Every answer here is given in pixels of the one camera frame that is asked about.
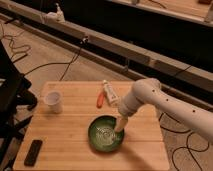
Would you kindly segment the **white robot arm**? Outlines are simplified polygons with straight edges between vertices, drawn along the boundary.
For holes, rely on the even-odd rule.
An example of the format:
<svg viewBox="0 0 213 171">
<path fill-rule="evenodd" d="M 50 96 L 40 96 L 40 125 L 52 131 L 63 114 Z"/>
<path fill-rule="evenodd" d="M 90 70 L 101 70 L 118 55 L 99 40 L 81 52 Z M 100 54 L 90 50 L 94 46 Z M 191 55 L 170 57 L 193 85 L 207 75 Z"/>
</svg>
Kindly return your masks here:
<svg viewBox="0 0 213 171">
<path fill-rule="evenodd" d="M 122 131 L 128 118 L 144 104 L 154 105 L 213 144 L 213 113 L 164 93 L 155 78 L 140 79 L 132 84 L 118 104 L 120 117 L 114 130 Z"/>
</svg>

